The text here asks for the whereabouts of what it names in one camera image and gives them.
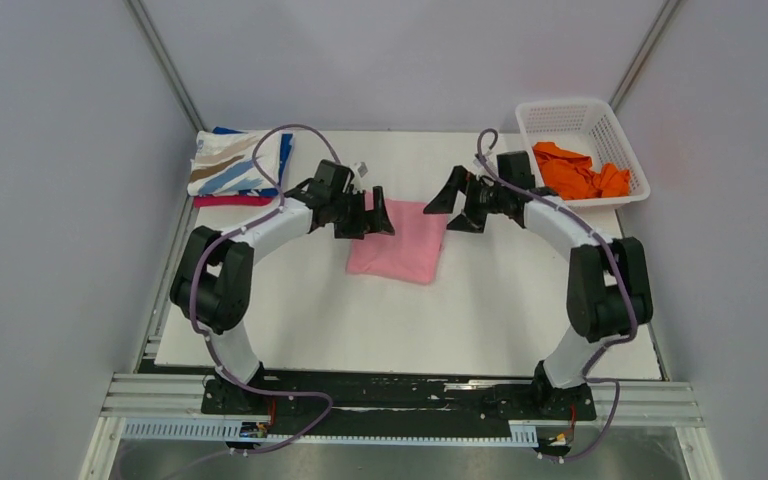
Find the pink t-shirt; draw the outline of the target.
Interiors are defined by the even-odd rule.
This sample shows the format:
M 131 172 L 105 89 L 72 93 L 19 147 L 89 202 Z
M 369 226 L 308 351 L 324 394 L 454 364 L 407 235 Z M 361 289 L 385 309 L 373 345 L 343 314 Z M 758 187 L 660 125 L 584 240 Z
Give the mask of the pink t-shirt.
M 346 272 L 418 285 L 431 284 L 443 251 L 448 218 L 426 214 L 419 202 L 387 198 L 395 234 L 371 234 L 351 242 Z

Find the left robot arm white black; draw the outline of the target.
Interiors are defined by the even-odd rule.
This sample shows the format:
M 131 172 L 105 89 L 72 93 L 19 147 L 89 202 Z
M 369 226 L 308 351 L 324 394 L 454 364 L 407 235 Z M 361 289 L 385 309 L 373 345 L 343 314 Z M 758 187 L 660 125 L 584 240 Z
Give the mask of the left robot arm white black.
M 257 264 L 326 226 L 337 239 L 395 234 L 383 188 L 359 188 L 360 176 L 359 168 L 323 160 L 312 177 L 280 194 L 267 212 L 223 230 L 200 226 L 190 233 L 169 298 L 203 338 L 217 376 L 230 384 L 228 400 L 239 411 L 256 412 L 266 396 L 284 394 L 256 379 L 263 365 L 244 322 Z

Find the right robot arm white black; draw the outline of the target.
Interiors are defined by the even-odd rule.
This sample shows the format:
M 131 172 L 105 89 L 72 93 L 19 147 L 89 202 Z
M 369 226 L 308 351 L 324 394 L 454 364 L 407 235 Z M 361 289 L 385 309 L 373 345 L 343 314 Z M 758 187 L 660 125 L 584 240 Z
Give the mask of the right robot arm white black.
M 636 337 L 653 316 L 645 251 L 633 237 L 599 232 L 574 213 L 558 193 L 537 185 L 526 151 L 476 160 L 484 173 L 452 169 L 426 204 L 426 215 L 453 214 L 450 231 L 481 233 L 490 215 L 504 215 L 552 246 L 568 265 L 566 312 L 570 327 L 554 351 L 535 368 L 526 397 L 537 413 L 556 417 L 582 400 L 586 375 L 604 352 Z M 456 198 L 464 195 L 460 213 Z

